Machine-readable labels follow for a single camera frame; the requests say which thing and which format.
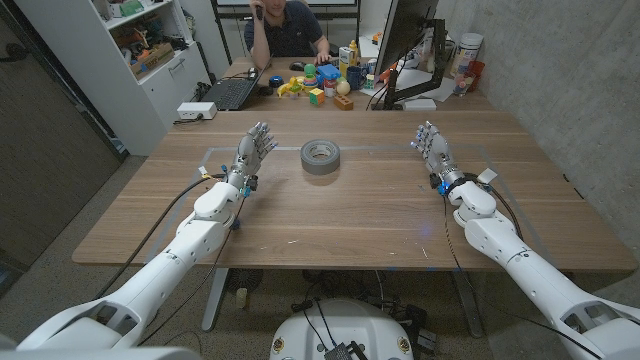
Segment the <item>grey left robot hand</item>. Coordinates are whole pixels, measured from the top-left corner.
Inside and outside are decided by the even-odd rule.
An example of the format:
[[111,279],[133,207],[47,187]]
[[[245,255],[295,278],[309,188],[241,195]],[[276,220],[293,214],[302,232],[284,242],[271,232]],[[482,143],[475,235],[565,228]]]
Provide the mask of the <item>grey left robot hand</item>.
[[267,154],[278,145],[269,134],[267,123],[258,122],[241,138],[232,164],[232,171],[244,176],[256,175]]

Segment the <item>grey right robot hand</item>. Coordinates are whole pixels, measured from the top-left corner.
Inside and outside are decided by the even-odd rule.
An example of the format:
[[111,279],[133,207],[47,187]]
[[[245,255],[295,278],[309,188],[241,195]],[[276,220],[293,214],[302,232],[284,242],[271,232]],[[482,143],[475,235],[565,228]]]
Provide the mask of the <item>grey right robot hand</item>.
[[418,126],[415,140],[410,146],[422,155],[435,187],[441,185],[447,189],[465,177],[454,160],[447,140],[429,121]]

